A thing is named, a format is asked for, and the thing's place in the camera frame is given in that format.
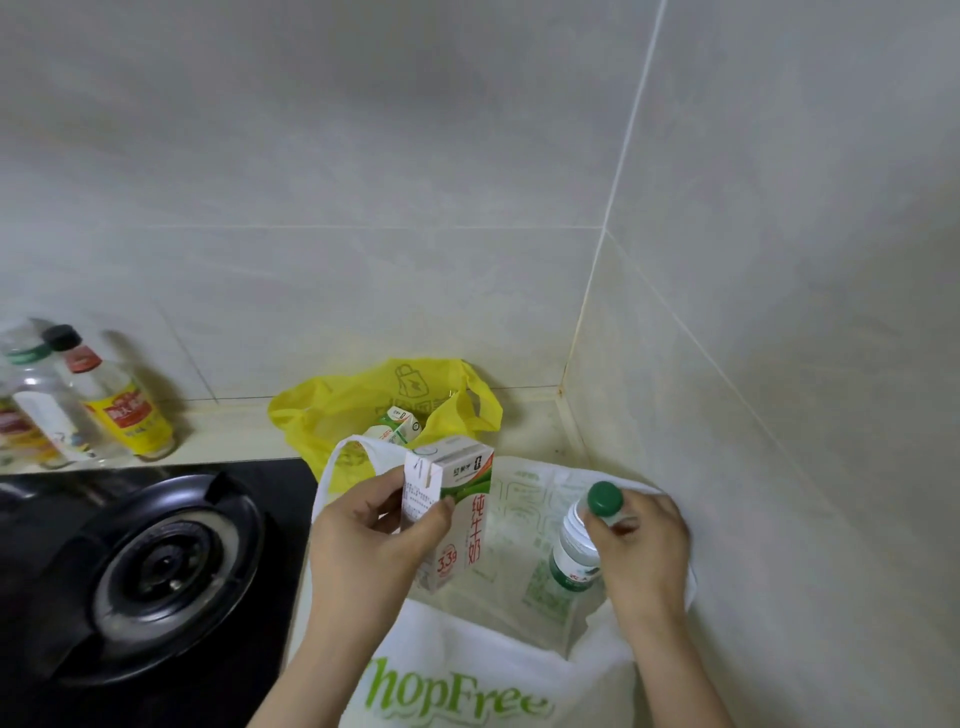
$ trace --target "condiment bottle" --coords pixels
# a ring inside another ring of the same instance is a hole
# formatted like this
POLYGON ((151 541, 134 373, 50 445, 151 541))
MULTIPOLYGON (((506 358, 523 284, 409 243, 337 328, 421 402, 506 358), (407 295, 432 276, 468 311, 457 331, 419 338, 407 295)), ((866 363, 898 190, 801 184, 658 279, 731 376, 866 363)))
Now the condiment bottle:
POLYGON ((17 409, 13 398, 0 393, 0 439, 15 453, 46 470, 66 465, 67 460, 54 444, 17 409))
POLYGON ((113 362, 104 361, 77 331, 61 324, 43 340, 60 352, 70 371, 70 388, 100 424, 141 460, 157 460, 177 447, 173 428, 140 385, 113 362))
POLYGON ((601 480, 570 506, 560 535, 550 554, 550 574, 564 589, 585 592, 600 576, 600 554, 584 526, 583 514, 589 509, 608 525, 621 520, 623 494, 612 483, 601 480))
POLYGON ((104 464, 121 454, 60 378, 53 352, 32 324, 0 328, 0 351, 13 364, 9 381, 13 401, 64 458, 104 464))

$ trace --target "green and white milk carton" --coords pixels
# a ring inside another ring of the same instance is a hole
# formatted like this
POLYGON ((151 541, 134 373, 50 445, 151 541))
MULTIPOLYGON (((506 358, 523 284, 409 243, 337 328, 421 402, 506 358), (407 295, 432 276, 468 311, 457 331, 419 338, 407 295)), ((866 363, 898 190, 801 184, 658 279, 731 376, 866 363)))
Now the green and white milk carton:
POLYGON ((407 452, 401 527, 418 521, 442 498, 453 496, 456 501, 449 532, 417 572, 418 583, 428 592, 436 592, 479 560, 492 471, 493 448, 463 435, 407 452))
POLYGON ((391 407, 364 432, 366 437, 373 437, 375 440, 393 443, 394 445, 406 445, 420 434, 420 423, 412 413, 399 407, 391 407))

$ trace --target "left hand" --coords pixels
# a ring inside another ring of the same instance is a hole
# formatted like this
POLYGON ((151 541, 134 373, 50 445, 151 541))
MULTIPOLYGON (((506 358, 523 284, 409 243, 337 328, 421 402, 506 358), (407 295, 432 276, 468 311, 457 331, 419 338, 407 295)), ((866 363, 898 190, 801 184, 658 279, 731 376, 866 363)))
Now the left hand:
POLYGON ((417 568, 450 529, 453 499, 402 533, 403 466, 350 488, 310 532, 313 604, 308 629, 335 630, 373 653, 396 621, 417 568))

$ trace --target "hand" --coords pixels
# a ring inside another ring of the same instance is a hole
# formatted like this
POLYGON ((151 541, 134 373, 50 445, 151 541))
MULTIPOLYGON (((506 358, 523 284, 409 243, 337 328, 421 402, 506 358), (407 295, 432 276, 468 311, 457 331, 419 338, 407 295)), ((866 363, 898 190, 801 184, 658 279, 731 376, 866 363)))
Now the hand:
POLYGON ((310 532, 308 630, 333 629, 371 654, 396 621, 417 568, 450 529, 453 499, 402 533, 403 467, 358 483, 327 505, 310 532))
POLYGON ((680 509, 670 496, 624 489, 623 499, 639 527, 610 528, 592 513, 584 518, 620 628, 628 639, 638 630, 685 628, 690 540, 680 509))

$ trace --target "yellow plastic bag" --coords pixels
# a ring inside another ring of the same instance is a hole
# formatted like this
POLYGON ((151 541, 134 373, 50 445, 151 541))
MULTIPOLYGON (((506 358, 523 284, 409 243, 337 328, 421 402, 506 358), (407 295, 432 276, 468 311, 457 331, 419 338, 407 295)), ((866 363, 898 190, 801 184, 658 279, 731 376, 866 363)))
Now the yellow plastic bag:
MULTIPOLYGON (((425 423, 408 448, 497 431, 503 417, 487 382, 460 359, 388 359, 355 376, 315 376, 274 397, 267 414, 319 479, 336 444, 366 432, 393 405, 425 423), (479 414, 468 392, 479 399, 479 414)), ((345 493, 373 475, 362 448, 344 448, 329 492, 345 493)))

